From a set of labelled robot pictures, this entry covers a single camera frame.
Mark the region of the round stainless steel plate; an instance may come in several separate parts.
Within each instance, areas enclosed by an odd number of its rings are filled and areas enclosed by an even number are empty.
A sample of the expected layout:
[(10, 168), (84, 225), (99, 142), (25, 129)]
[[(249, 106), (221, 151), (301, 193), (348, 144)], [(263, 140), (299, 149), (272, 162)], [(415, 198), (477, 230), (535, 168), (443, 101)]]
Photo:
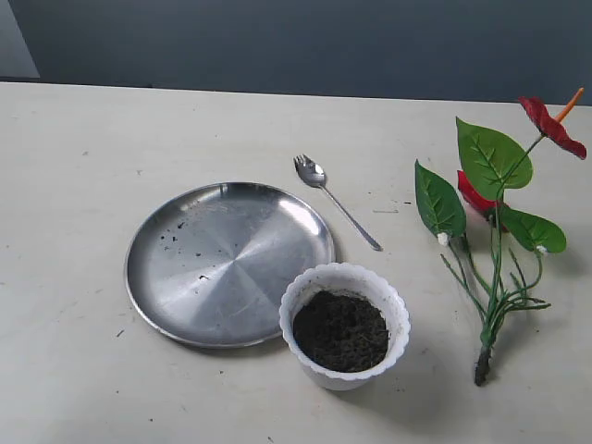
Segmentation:
[(156, 209), (130, 243), (124, 276), (159, 333), (231, 349), (279, 337), (288, 285), (335, 259), (327, 223), (308, 203), (270, 185), (223, 182)]

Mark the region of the artificial red anthurium plant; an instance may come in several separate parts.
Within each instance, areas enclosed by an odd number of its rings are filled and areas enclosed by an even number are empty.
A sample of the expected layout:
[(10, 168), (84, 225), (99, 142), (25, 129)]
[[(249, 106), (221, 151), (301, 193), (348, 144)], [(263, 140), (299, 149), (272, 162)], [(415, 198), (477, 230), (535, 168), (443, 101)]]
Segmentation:
[[(560, 113), (550, 114), (537, 97), (518, 102), (537, 130), (537, 136), (523, 148), (496, 129), (455, 120), (460, 169), (451, 185), (435, 172), (414, 165), (414, 191), (418, 214), (438, 244), (449, 250), (445, 259), (455, 280), (473, 303), (481, 330), (475, 362), (474, 383), (488, 382), (491, 359), (498, 335), (508, 315), (550, 308), (550, 302), (532, 296), (543, 275), (543, 259), (565, 251), (567, 239), (555, 223), (510, 207), (508, 190), (525, 188), (534, 167), (530, 154), (544, 140), (584, 160), (587, 149), (573, 139), (563, 125), (585, 90), (579, 88)], [(465, 209), (473, 208), (487, 222), (492, 276), (486, 279), (475, 263), (467, 232)]]

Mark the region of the dark potting soil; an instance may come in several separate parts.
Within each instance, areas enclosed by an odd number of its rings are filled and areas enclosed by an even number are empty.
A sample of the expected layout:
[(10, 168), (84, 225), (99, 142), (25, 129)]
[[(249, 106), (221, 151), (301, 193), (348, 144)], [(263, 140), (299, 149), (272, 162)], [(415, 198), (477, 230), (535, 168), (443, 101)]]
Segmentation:
[(318, 291), (295, 315), (292, 331), (314, 363), (340, 373), (357, 373), (382, 362), (389, 331), (381, 312), (356, 293)]

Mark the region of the stainless steel spork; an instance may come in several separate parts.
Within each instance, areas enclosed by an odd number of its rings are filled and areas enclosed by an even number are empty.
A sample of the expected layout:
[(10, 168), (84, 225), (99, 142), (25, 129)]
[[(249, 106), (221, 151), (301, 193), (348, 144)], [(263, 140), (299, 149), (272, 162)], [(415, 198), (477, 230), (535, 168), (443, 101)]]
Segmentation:
[(374, 251), (382, 252), (383, 247), (358, 223), (345, 206), (328, 190), (327, 174), (324, 169), (306, 154), (299, 154), (293, 158), (295, 171), (301, 181), (307, 186), (322, 190), (331, 202), (337, 206), (352, 226), (366, 240)]

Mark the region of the white scalloped plastic pot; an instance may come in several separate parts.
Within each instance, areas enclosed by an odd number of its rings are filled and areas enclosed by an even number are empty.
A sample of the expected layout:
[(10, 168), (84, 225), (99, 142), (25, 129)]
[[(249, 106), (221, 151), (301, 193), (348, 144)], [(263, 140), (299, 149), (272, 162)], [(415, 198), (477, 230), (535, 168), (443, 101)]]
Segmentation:
[[(385, 357), (377, 364), (363, 371), (344, 373), (328, 369), (304, 353), (295, 337), (294, 320), (321, 290), (361, 298), (379, 311), (386, 323), (388, 345)], [(357, 389), (387, 372), (404, 354), (411, 331), (409, 313), (396, 289), (375, 272), (348, 263), (318, 265), (297, 276), (281, 298), (279, 326), (304, 373), (317, 386), (333, 391)]]

